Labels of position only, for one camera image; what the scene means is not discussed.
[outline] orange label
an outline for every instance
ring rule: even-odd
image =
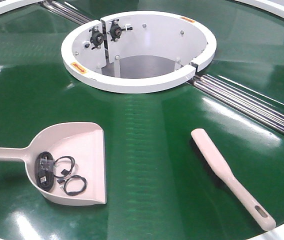
[[[80,72],[80,74],[86,74],[87,70],[85,70],[84,67],[82,67],[80,64],[77,62],[72,62],[71,65]]]
[[[180,19],[183,19],[183,20],[188,21],[188,22],[190,22],[190,23],[195,23],[195,22],[196,22],[196,21],[194,21],[193,19],[188,18],[188,17],[185,17],[185,16],[180,17]]]

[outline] hole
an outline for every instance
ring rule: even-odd
[[[258,212],[263,218],[267,218],[267,217],[268,217],[268,215],[266,214],[266,212],[263,211],[263,209],[262,209],[260,206],[256,205],[254,208],[255,208],[255,210],[257,210],[257,212]]]

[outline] metal shaft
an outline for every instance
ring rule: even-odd
[[[82,15],[81,13],[52,0],[45,0],[42,3],[42,6],[50,10],[51,12],[58,14],[68,20],[75,22],[76,24],[83,25],[88,22],[91,22],[92,19]]]
[[[193,85],[203,92],[247,114],[257,121],[284,134],[284,114],[267,106],[266,103],[248,95],[215,77],[198,77]]]

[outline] beige dustpan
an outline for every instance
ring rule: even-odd
[[[45,151],[50,152],[54,159],[62,156],[74,157],[72,175],[86,178],[86,190],[79,195],[68,196],[60,189],[56,179],[49,192],[39,188],[35,178],[35,161]],[[104,132],[96,123],[66,122],[49,126],[39,132],[25,148],[0,147],[0,161],[24,162],[28,179],[45,198],[54,203],[87,206],[107,202]],[[59,164],[59,167],[70,168],[67,161]]]

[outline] hand brush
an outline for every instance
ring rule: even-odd
[[[207,132],[197,128],[191,132],[191,136],[213,172],[231,189],[260,227],[265,231],[274,229],[276,221],[236,179]]]

